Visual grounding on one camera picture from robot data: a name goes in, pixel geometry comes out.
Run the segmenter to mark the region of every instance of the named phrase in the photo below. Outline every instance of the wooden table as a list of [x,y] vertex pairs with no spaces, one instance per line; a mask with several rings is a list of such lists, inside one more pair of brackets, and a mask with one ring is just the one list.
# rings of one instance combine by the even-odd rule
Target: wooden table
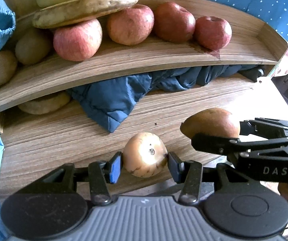
[[[108,160],[140,131],[160,136],[168,151],[175,151],[182,160],[211,161],[216,155],[195,151],[179,130],[188,116],[210,107],[225,108],[240,120],[255,117],[288,120],[288,106],[268,77],[253,83],[241,75],[217,78],[207,86],[184,92],[150,93],[112,134],[87,118],[76,101],[42,116],[13,108],[7,113],[2,134],[5,151],[0,171],[0,199],[63,163],[73,162],[76,167],[83,167],[95,160]],[[170,177],[167,168],[147,179],[136,178],[123,170],[119,182],[109,185],[109,189],[113,194],[124,193]],[[78,192],[87,198],[87,184],[79,185]]]

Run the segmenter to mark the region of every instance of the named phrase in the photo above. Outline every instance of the metal screw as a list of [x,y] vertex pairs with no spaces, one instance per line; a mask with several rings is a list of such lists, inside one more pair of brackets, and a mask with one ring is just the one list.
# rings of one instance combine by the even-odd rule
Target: metal screw
[[96,196],[94,196],[94,200],[93,203],[95,204],[99,204],[99,205],[105,205],[108,204],[110,202],[110,197],[103,195],[103,194],[98,194]]
[[193,205],[197,202],[197,197],[190,194],[184,194],[180,196],[179,202],[185,205]]
[[248,154],[247,152],[241,152],[241,153],[240,153],[240,156],[241,156],[242,158],[248,158],[248,157],[249,157],[249,154]]

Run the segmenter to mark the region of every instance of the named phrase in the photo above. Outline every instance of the dark blue jacket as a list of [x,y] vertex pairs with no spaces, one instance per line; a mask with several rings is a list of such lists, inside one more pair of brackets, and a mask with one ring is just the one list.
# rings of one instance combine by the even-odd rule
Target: dark blue jacket
[[215,65],[158,70],[128,75],[68,89],[88,117],[114,132],[135,104],[151,90],[178,92],[195,84],[204,86],[216,77],[228,77],[255,65]]

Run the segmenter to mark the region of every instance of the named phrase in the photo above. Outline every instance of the apple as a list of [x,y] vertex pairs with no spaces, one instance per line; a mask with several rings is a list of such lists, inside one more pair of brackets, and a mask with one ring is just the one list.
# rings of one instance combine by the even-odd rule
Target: apple
[[107,30],[114,42],[136,45],[149,36],[153,25],[154,14],[151,8],[136,4],[131,8],[111,14],[107,21]]
[[57,54],[65,60],[84,61],[92,57],[101,45],[102,27],[97,19],[58,28],[53,45]]
[[168,42],[184,43],[193,37],[195,18],[193,14],[174,2],[159,5],[154,11],[155,34]]
[[205,48],[213,51],[222,49],[231,37],[231,25],[222,18],[202,16],[196,20],[194,39]]

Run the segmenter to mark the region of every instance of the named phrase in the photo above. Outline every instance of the curved wooden shelf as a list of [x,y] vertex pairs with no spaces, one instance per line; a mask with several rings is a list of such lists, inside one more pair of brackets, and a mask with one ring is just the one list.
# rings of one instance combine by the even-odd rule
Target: curved wooden shelf
[[[171,0],[139,0],[155,8]],[[288,43],[271,27],[251,15],[207,0],[172,0],[194,16],[215,15],[230,22],[232,40],[219,52],[206,52],[191,43],[172,44],[149,37],[137,46],[104,39],[98,52],[84,62],[54,55],[21,68],[0,88],[0,111],[43,95],[95,81],[153,70],[219,64],[272,64],[284,55]]]
[[[182,160],[206,163],[216,155],[196,152],[179,127],[188,116],[210,107],[225,108],[240,120],[257,116],[288,120],[288,106],[268,77],[253,83],[241,75],[217,78],[207,86],[184,92],[150,93],[112,134],[87,118],[76,101],[41,116],[13,108],[6,112],[1,136],[5,150],[0,170],[0,198],[6,198],[63,163],[73,162],[82,167],[95,160],[108,160],[141,131],[159,135],[168,151],[175,151]],[[119,182],[109,188],[112,193],[124,193],[170,177],[167,169],[147,179],[123,171]],[[87,184],[79,190],[87,197]]]

